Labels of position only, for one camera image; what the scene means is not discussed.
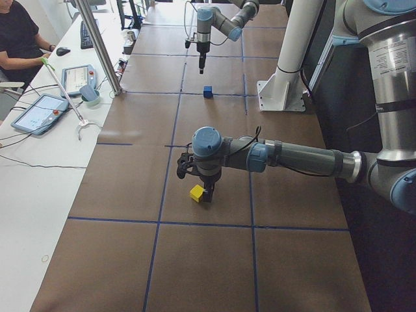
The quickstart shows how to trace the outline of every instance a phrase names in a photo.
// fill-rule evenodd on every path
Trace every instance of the gray robot arm segment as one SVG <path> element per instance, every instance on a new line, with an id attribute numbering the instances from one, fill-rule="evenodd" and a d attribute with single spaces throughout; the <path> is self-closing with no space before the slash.
<path id="1" fill-rule="evenodd" d="M 366 185 L 399 209 L 416 214 L 414 166 L 384 166 L 377 163 L 377 155 L 373 153 L 343 153 L 257 136 L 223 138 L 212 127 L 197 130 L 192 138 L 194 153 L 182 153 L 177 162 L 178 177 L 183 179 L 186 173 L 199 176 L 207 193 L 204 201 L 210 202 L 214 184 L 221 177 L 221 167 L 263 172 L 266 166 L 283 166 L 312 176 L 340 177 Z"/>

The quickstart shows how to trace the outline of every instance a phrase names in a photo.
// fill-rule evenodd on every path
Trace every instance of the cable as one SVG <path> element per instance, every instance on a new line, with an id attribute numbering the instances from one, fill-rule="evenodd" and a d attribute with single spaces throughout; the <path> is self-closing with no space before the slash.
<path id="1" fill-rule="evenodd" d="M 23 106 L 13 106 L 13 107 L 9 110 L 9 112 L 14 111 L 14 110 L 16 110 L 16 109 L 18 109 L 19 111 L 20 111 L 20 110 L 21 110 L 21 111 L 25 111 L 25 110 L 26 110 L 26 107 L 23 107 Z"/>
<path id="2" fill-rule="evenodd" d="M 17 142 L 14 142 L 14 143 L 10 143 L 10 144 L 7 144 L 7 145 L 0 146 L 0 149 L 2 149 L 2 148 L 7 148 L 7 147 L 9 147 L 9 146 L 12 146 L 12 145 L 15 145 L 15 144 L 17 144 L 17 143 L 20 143 L 20 142 L 22 142 L 22 141 L 26 140 L 27 138 L 29 138 L 31 135 L 32 135 L 32 133 L 31 133 L 31 134 L 29 134 L 28 136 L 25 136 L 23 139 L 21 139 L 21 140 L 19 140 L 19 141 L 17 141 Z"/>
<path id="3" fill-rule="evenodd" d="M 4 92 L 4 91 L 0 91 L 0 93 L 2 94 L 6 94 L 7 96 L 11 97 L 12 99 L 14 99 L 15 101 L 19 101 L 19 99 L 16 99 L 14 96 L 12 96 L 11 94 Z"/>
<path id="4" fill-rule="evenodd" d="M 362 121 L 362 122 L 359 122 L 359 123 L 357 123 L 356 125 L 352 125 L 352 126 L 350 126 L 350 127 L 346 128 L 346 132 L 349 132 L 351 129 L 354 129 L 354 128 L 356 128 L 356 127 L 359 127 L 359 126 L 361 126 L 361 125 L 363 125 L 363 124 L 365 124 L 365 123 L 369 122 L 369 121 L 370 121 L 370 120 L 372 120 L 375 116 L 377 116 L 377 112 L 375 112 L 373 115 L 371 115 L 370 117 L 368 117 L 366 120 L 364 120 L 364 121 Z"/>
<path id="5" fill-rule="evenodd" d="M 17 103 L 28 104 L 29 106 L 34 106 L 34 107 L 36 107 L 36 108 L 38 108 L 38 109 L 46 109 L 46 110 L 49 110 L 49 111 L 66 112 L 66 110 L 60 110 L 60 109 L 50 109 L 50 108 L 47 108 L 47 107 L 41 107 L 41 106 L 35 105 L 35 104 L 33 104 L 33 103 L 24 102 L 24 101 L 22 101 L 22 100 L 20 100 L 20 99 L 17 101 Z"/>
<path id="6" fill-rule="evenodd" d="M 97 86 L 97 90 L 99 90 L 100 88 L 101 88 L 101 85 L 105 82 L 105 81 L 107 81 L 107 77 L 106 78 L 104 78 L 103 80 L 102 80 L 102 82 Z"/>
<path id="7" fill-rule="evenodd" d="M 307 83 L 306 81 L 306 77 L 305 77 L 305 70 L 302 68 L 302 70 L 300 71 L 300 78 L 307 90 L 307 93 L 309 93 L 309 97 L 311 98 L 312 104 L 315 104 L 315 98 L 313 96 L 312 90 L 309 87 L 309 83 Z"/>
<path id="8" fill-rule="evenodd" d="M 185 1 L 185 10 L 183 12 L 183 28 L 185 28 L 185 34 L 187 35 L 187 38 L 189 39 L 190 36 L 188 34 L 188 31 L 187 31 L 187 4 L 188 3 L 192 4 L 190 1 Z"/>
<path id="9" fill-rule="evenodd" d="M 292 168 L 290 166 L 287 166 L 287 165 L 283 164 L 282 162 L 279 162 L 279 165 L 282 166 L 282 167 L 284 167 L 284 168 L 286 168 L 286 169 L 295 171 L 295 172 L 297 172 L 299 174 L 304 174 L 305 176 L 307 175 L 309 177 L 331 177 L 332 176 L 332 175 L 325 175 L 325 174 L 309 174 L 307 172 L 300 171 L 300 170 L 297 170 L 297 169 Z"/>
<path id="10" fill-rule="evenodd" d="M 371 115 L 370 117 L 368 117 L 366 120 L 363 120 L 362 122 L 357 123 L 356 125 L 352 125 L 348 128 L 346 128 L 345 132 L 346 132 L 346 139 L 348 140 L 348 145 L 350 146 L 350 150 L 352 150 L 352 143 L 351 143 L 351 136 L 350 136 L 350 131 L 366 124 L 367 122 L 369 122 L 370 120 L 372 120 L 375 116 L 377 116 L 377 112 L 375 112 L 373 115 Z"/>
<path id="11" fill-rule="evenodd" d="M 78 167 L 78 166 L 44 166 L 42 164 L 28 164 L 27 162 L 24 161 L 18 161 L 17 159 L 12 159 L 12 158 L 8 158 L 6 156 L 0 155 L 0 157 L 4 158 L 4 159 L 8 159 L 10 161 L 14 161 L 16 163 L 20 163 L 20 164 L 24 164 L 26 166 L 32 167 L 32 168 L 63 168 L 63 169 L 86 169 L 86 167 Z"/>
<path id="12" fill-rule="evenodd" d="M 2 140 L 8 140 L 8 139 L 10 139 L 10 138 L 18 137 L 18 136 L 20 136 L 20 135 L 29 135 L 29 134 L 31 134 L 32 132 L 33 132 L 33 131 L 29 131 L 29 132 L 19 133 L 18 135 L 11 135 L 11 136 L 8 136 L 8 137 L 6 137 L 6 138 L 0 138 L 0 141 L 2 141 Z"/>
<path id="13" fill-rule="evenodd" d="M 301 70 L 302 70 L 302 67 L 301 68 L 299 68 L 298 70 L 296 70 L 296 71 L 287 71 L 287 70 L 283 70 L 283 69 L 281 69 L 280 67 L 279 67 L 279 64 L 278 64 L 278 69 L 279 69 L 279 71 L 281 71 L 281 72 L 283 72 L 283 73 L 298 73 L 298 72 L 300 72 Z"/>
<path id="14" fill-rule="evenodd" d="M 246 144 L 246 145 L 244 145 L 242 148 L 239 148 L 237 151 L 234 151 L 233 153 L 231 153 L 231 154 L 228 154 L 228 155 L 226 155 L 226 157 L 230 157 L 230 156 L 232 156 L 232 155 L 235 155 L 235 154 L 237 154 L 237 153 L 240 153 L 244 148 L 246 148 L 247 146 L 249 146 L 251 143 L 253 143 L 254 141 L 256 141 L 256 142 L 258 142 L 259 141 L 259 135 L 260 135 L 260 132 L 261 132 L 261 126 L 260 125 L 258 125 L 256 128 L 255 128 L 255 136 Z"/>
<path id="15" fill-rule="evenodd" d="M 221 42 L 220 44 L 215 44 L 214 42 L 211 42 L 211 44 L 213 45 L 213 46 L 222 46 L 226 41 L 228 40 L 228 37 L 223 41 L 223 42 Z"/>
<path id="16" fill-rule="evenodd" d="M 46 85 L 46 86 L 38 86 L 38 87 L 36 87 L 36 88 L 33 88 L 32 86 L 31 86 L 31 88 L 32 88 L 32 90 L 26 90 L 26 91 L 24 91 L 24 93 L 22 93 L 22 95 L 24 95 L 24 94 L 26 94 L 26 93 L 28 93 L 28 92 L 32 92 L 33 90 L 38 90 L 38 89 L 42 89 L 42 88 L 48 88 L 48 87 L 50 87 L 50 86 L 58 86 L 58 84 L 48 84 L 48 85 Z"/>
<path id="17" fill-rule="evenodd" d="M 29 87 L 31 87 L 32 90 L 35 91 L 40 96 L 39 92 L 36 89 L 34 89 L 30 83 L 29 83 Z"/>

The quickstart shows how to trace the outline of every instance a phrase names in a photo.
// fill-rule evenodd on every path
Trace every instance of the label sticker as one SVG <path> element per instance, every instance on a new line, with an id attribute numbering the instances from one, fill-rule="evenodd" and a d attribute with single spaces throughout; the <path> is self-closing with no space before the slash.
<path id="1" fill-rule="evenodd" d="M 416 37 L 393 42 L 369 53 L 372 79 L 416 72 Z"/>

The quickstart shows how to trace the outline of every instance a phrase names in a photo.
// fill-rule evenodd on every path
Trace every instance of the metal pole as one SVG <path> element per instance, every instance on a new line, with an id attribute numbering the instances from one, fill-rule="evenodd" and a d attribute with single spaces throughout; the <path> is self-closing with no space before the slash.
<path id="1" fill-rule="evenodd" d="M 104 41 L 99 33 L 98 26 L 94 21 L 94 16 L 92 15 L 90 5 L 86 0 L 75 0 L 75 3 L 91 36 L 92 43 L 94 44 L 94 48 L 97 52 L 98 59 L 101 65 L 103 66 L 105 75 L 109 80 L 114 95 L 117 96 L 122 92 L 122 88 L 118 82 L 117 76 L 114 72 L 114 68 L 112 67 L 109 54 L 105 49 Z"/>
<path id="2" fill-rule="evenodd" d="M 257 82 L 261 111 L 305 111 L 299 76 L 324 0 L 294 0 L 278 67 L 268 81 Z"/>
<path id="3" fill-rule="evenodd" d="M 68 101 L 68 103 L 70 104 L 71 108 L 73 109 L 73 111 L 77 115 L 79 121 L 82 122 L 82 123 L 85 123 L 85 119 L 84 119 L 83 115 L 81 115 L 81 113 L 79 112 L 78 108 L 75 106 L 75 104 L 73 103 L 72 99 L 70 98 L 70 96 L 68 95 L 67 91 L 65 90 L 64 86 L 62 85 L 62 83 L 60 83 L 59 78 L 55 75 L 55 72 L 54 72 L 55 69 L 53 69 L 51 67 L 51 65 L 47 61 L 47 58 L 45 58 L 45 57 L 42 58 L 42 62 L 45 64 L 47 70 L 49 70 L 50 74 L 52 75 L 53 80 L 56 81 L 56 83 L 58 84 L 60 90 L 65 95 L 66 100 Z"/>
<path id="4" fill-rule="evenodd" d="M 322 51 L 320 55 L 318 64 L 315 67 L 315 71 L 313 72 L 312 78 L 309 82 L 309 88 L 312 90 L 312 93 L 316 91 L 316 89 L 318 88 L 318 85 L 322 79 L 322 76 L 324 75 L 326 69 L 330 65 L 330 60 L 335 50 L 335 47 L 332 44 L 333 42 L 332 34 L 333 34 L 333 30 L 328 36 L 328 40 L 326 41 L 324 50 Z"/>

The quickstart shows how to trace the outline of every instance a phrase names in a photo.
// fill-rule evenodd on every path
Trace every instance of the white pillar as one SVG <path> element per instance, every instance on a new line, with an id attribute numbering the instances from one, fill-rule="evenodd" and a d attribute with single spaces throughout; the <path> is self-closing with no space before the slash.
<path id="1" fill-rule="evenodd" d="M 261 111 L 305 111 L 304 86 L 299 69 L 324 0 L 294 0 L 281 47 L 276 72 L 268 81 L 258 81 Z"/>

